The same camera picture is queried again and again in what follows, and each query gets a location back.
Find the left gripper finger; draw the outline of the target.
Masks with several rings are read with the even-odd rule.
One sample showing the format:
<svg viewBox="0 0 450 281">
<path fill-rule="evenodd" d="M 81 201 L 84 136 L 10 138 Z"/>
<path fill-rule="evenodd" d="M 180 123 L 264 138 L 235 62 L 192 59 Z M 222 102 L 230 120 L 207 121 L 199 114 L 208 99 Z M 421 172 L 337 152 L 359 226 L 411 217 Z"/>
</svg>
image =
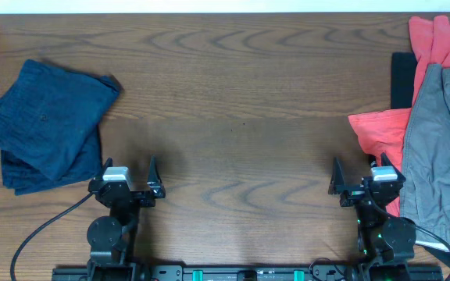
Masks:
<svg viewBox="0 0 450 281">
<path fill-rule="evenodd" d="M 150 161 L 147 184 L 150 187 L 150 190 L 155 198 L 166 197 L 166 189 L 159 176 L 159 172 L 156 165 L 156 158 L 154 155 L 151 157 Z"/>
<path fill-rule="evenodd" d="M 105 163 L 104 163 L 103 166 L 102 166 L 101 171 L 100 171 L 99 174 L 98 174 L 98 178 L 99 178 L 100 180 L 103 179 L 103 176 L 104 176 L 106 170 L 107 170 L 109 167 L 112 167 L 112 166 L 113 166 L 112 163 L 113 163 L 113 160 L 112 160 L 111 158 L 107 158 L 107 160 L 105 161 Z"/>
</svg>

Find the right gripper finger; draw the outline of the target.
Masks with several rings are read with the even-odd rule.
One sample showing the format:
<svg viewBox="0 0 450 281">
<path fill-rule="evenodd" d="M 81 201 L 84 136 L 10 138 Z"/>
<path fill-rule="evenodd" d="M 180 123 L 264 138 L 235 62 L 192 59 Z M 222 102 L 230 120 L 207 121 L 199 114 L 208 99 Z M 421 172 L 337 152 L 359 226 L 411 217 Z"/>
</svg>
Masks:
<svg viewBox="0 0 450 281">
<path fill-rule="evenodd" d="M 398 174 L 398 178 L 397 182 L 400 183 L 404 183 L 405 182 L 405 177 L 402 175 L 402 173 L 393 165 L 393 163 L 391 162 L 391 160 L 389 159 L 389 157 L 386 155 L 385 152 L 382 152 L 380 155 L 380 159 L 381 159 L 381 166 L 393 166 L 395 168 L 395 171 Z"/>
<path fill-rule="evenodd" d="M 345 189 L 345 178 L 341 163 L 338 158 L 334 158 L 332 165 L 332 174 L 328 194 L 340 194 Z"/>
</svg>

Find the grey cargo shorts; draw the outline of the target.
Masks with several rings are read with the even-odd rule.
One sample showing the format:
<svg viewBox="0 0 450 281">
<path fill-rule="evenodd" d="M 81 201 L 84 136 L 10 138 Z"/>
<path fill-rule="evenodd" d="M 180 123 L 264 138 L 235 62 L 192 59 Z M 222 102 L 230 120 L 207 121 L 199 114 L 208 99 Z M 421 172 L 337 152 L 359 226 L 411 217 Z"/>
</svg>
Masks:
<svg viewBox="0 0 450 281">
<path fill-rule="evenodd" d="M 428 66 L 402 156 L 400 214 L 450 244 L 450 69 Z"/>
</svg>

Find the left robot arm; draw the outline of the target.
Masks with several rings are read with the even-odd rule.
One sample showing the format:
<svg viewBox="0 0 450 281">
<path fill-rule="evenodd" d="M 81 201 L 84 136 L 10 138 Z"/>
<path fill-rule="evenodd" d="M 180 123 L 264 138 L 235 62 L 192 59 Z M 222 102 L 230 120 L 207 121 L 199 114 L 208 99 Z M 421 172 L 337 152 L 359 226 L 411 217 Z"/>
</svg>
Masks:
<svg viewBox="0 0 450 281">
<path fill-rule="evenodd" d="M 166 196 L 156 158 L 151 157 L 147 190 L 133 190 L 127 167 L 113 165 L 108 159 L 91 179 L 88 192 L 109 209 L 109 214 L 94 220 L 87 229 L 91 246 L 87 263 L 87 281 L 148 281 L 147 265 L 134 260 L 134 242 L 138 233 L 139 213 L 152 208 Z"/>
</svg>

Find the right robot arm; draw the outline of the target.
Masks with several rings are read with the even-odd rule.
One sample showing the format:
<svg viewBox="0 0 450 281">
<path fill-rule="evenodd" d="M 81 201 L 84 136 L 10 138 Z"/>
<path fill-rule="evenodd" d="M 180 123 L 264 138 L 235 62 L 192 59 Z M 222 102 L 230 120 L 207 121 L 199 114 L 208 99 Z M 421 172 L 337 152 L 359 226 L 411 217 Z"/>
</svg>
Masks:
<svg viewBox="0 0 450 281">
<path fill-rule="evenodd" d="M 359 184 L 347 184 L 340 161 L 333 161 L 328 193 L 340 197 L 342 208 L 357 214 L 357 248 L 363 257 L 343 272 L 346 280 L 410 280 L 407 261 L 414 257 L 414 222 L 386 212 L 395 200 L 405 177 L 381 155 L 381 166 L 371 169 Z"/>
</svg>

